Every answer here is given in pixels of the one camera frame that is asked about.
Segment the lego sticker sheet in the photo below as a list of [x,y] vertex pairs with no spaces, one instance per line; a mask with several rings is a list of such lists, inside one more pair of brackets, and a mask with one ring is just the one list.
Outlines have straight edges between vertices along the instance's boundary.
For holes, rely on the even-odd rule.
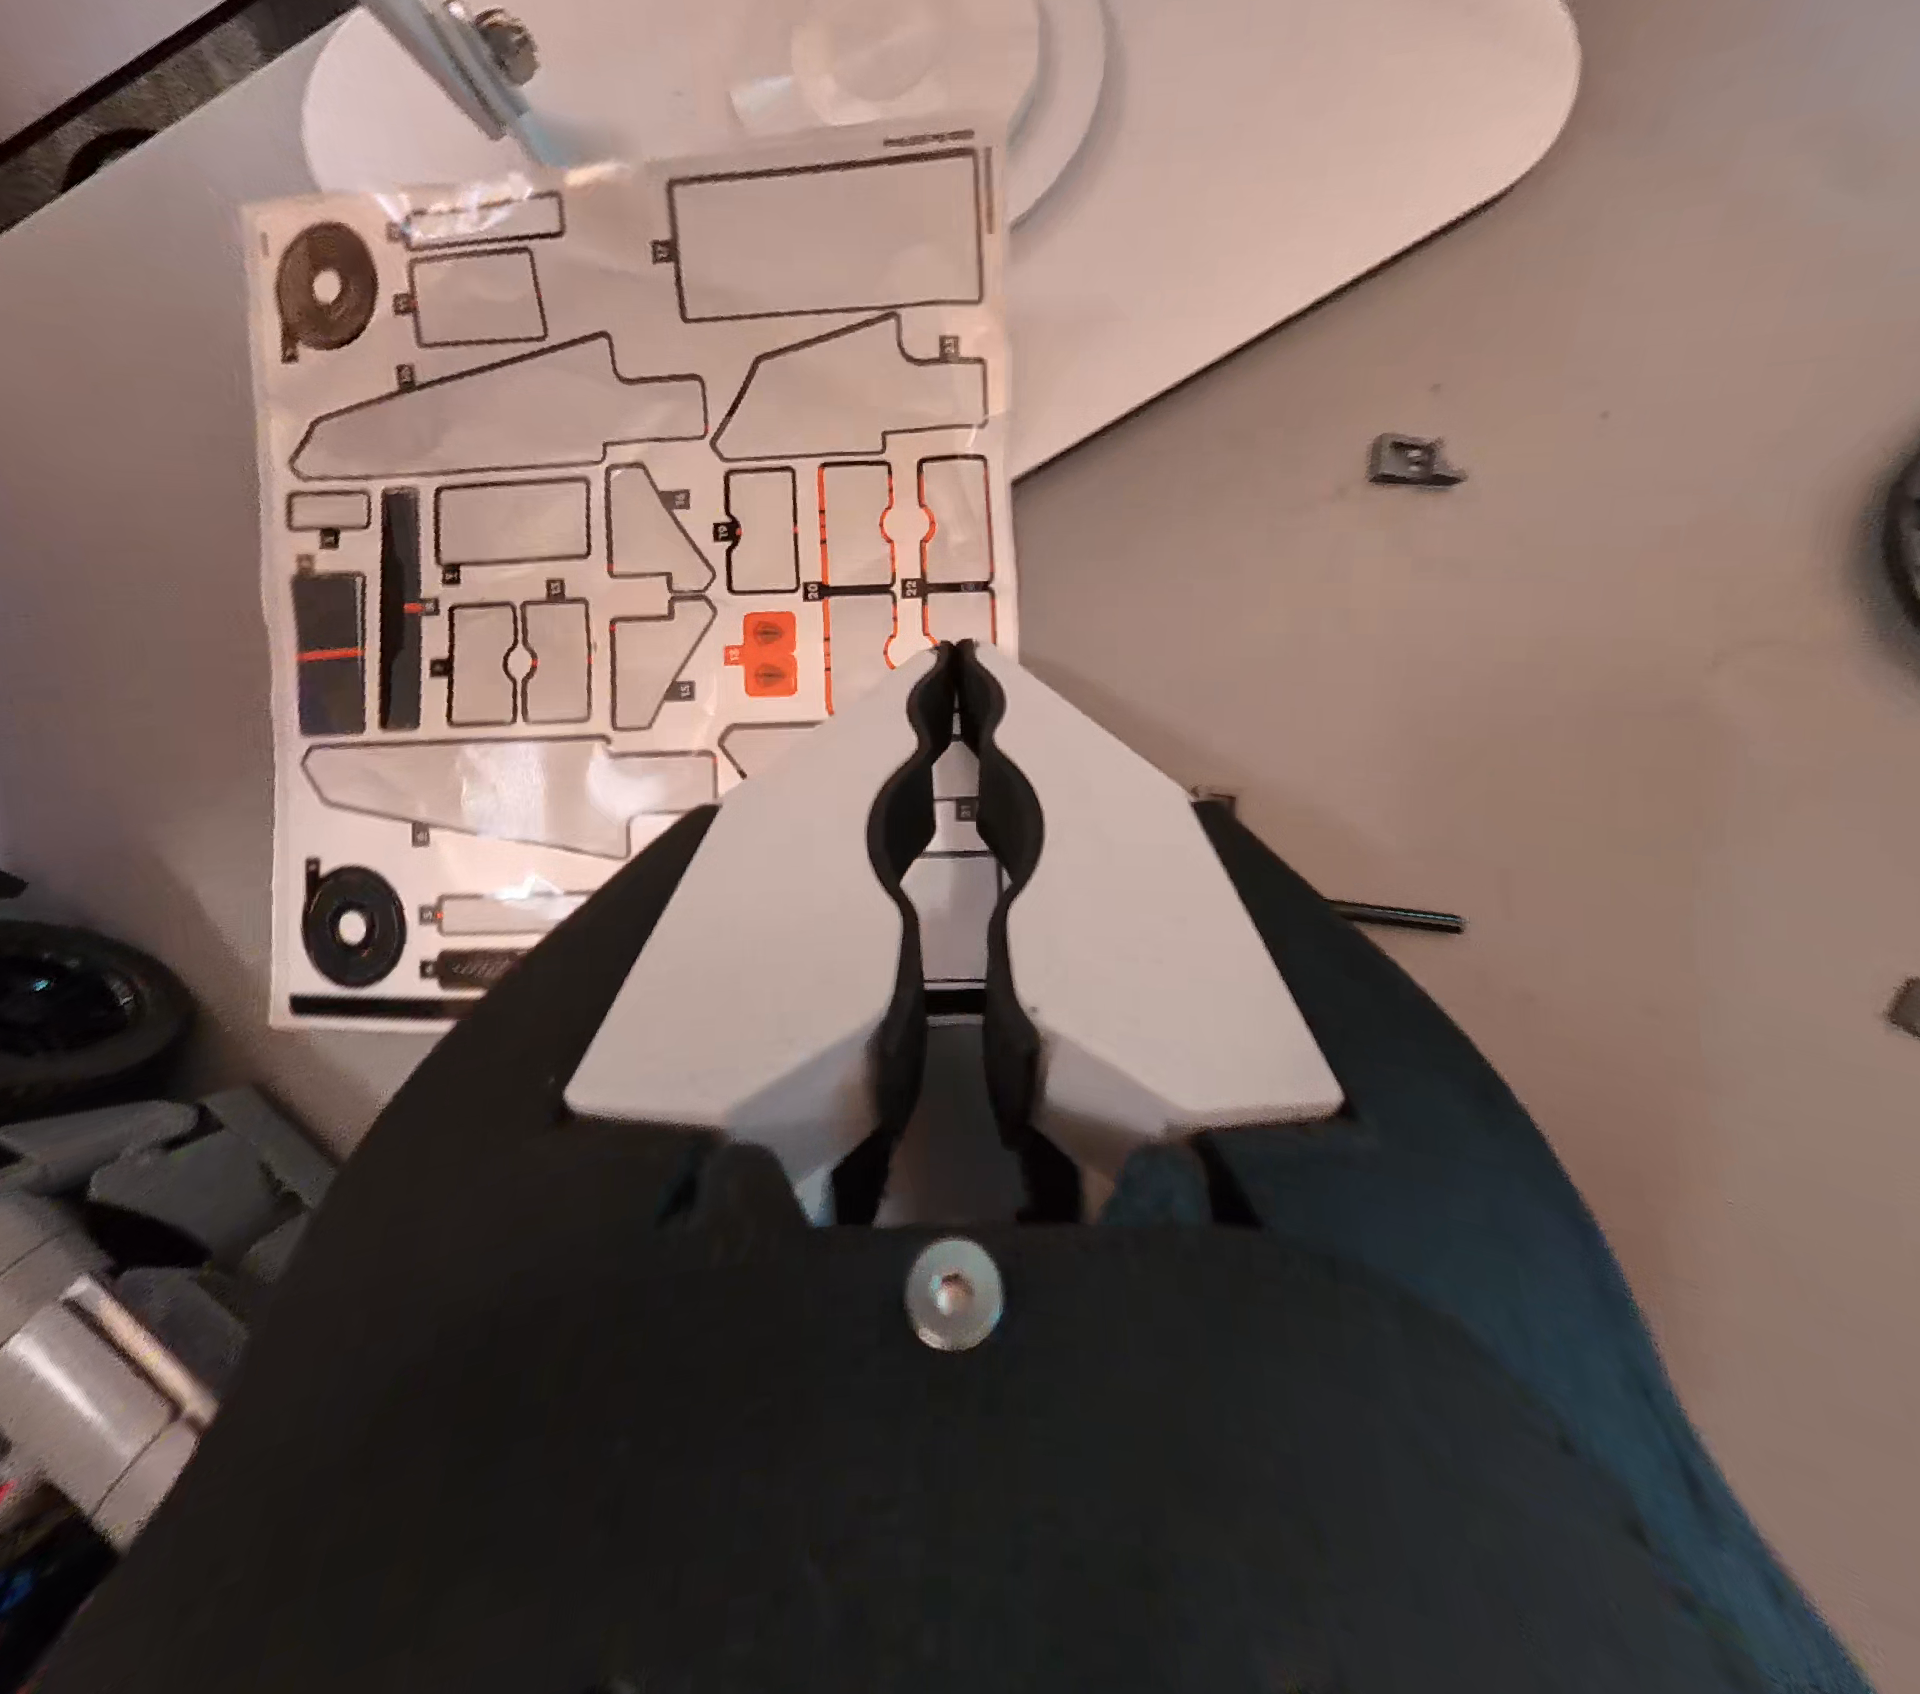
[[246,215],[278,1028],[428,1035],[909,657],[1015,652],[1000,142]]

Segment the grey lego car model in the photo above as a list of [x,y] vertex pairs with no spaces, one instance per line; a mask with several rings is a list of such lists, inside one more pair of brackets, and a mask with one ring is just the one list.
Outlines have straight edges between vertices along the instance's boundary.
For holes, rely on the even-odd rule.
[[256,1089],[169,1090],[179,979],[2,925],[2,1668],[37,1660],[152,1523],[334,1178]]

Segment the white book stand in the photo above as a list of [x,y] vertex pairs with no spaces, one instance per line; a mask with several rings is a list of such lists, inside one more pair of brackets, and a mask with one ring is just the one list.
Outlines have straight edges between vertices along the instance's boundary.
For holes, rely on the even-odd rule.
[[1510,190],[1579,71],[1561,0],[470,2],[530,21],[508,130],[351,12],[240,97],[297,150],[234,245],[358,207],[391,295],[528,243],[546,345],[569,253],[749,468],[1010,404],[1030,472]]

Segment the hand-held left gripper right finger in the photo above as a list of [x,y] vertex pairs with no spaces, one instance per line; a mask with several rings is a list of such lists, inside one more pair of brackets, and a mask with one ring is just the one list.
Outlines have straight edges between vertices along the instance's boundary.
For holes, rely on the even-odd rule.
[[1142,1150],[1341,1113],[1188,788],[991,645],[956,651],[956,738],[980,1073],[1022,1225],[1082,1222]]

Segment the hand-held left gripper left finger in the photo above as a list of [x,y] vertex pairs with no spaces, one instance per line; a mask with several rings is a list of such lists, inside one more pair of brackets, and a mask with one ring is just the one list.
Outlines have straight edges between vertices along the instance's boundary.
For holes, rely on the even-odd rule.
[[565,1083],[572,1116],[756,1147],[798,1189],[889,1166],[928,1056],[905,876],[954,716],[954,651],[919,652],[718,802]]

